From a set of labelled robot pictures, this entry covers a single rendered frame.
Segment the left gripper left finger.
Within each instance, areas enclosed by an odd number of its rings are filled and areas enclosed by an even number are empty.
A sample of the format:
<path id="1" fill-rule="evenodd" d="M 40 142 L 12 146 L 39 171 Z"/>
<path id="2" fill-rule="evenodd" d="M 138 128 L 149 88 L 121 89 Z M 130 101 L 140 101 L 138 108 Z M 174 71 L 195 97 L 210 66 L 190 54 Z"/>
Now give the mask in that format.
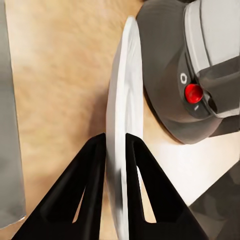
<path id="1" fill-rule="evenodd" d="M 99 240 L 105 164 L 101 133 L 85 143 L 11 240 Z"/>

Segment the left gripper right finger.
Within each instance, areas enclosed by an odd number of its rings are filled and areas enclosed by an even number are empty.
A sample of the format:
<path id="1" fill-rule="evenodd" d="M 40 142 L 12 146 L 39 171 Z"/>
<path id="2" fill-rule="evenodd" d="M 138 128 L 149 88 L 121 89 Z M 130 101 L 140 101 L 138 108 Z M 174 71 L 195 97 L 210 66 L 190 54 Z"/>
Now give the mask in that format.
<path id="1" fill-rule="evenodd" d="M 129 240 L 210 240 L 145 142 L 125 135 Z M 156 223 L 145 220 L 138 170 Z"/>

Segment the saucer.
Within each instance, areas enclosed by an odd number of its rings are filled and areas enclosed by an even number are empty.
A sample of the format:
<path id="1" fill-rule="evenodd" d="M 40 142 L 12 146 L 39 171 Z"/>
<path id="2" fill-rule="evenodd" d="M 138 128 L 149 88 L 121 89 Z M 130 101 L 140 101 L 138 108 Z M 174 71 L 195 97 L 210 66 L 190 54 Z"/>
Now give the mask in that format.
<path id="1" fill-rule="evenodd" d="M 143 78 L 139 28 L 129 16 L 111 69 L 106 109 L 106 182 L 117 240 L 129 240 L 126 134 L 143 140 Z M 141 189 L 142 176 L 137 166 Z"/>

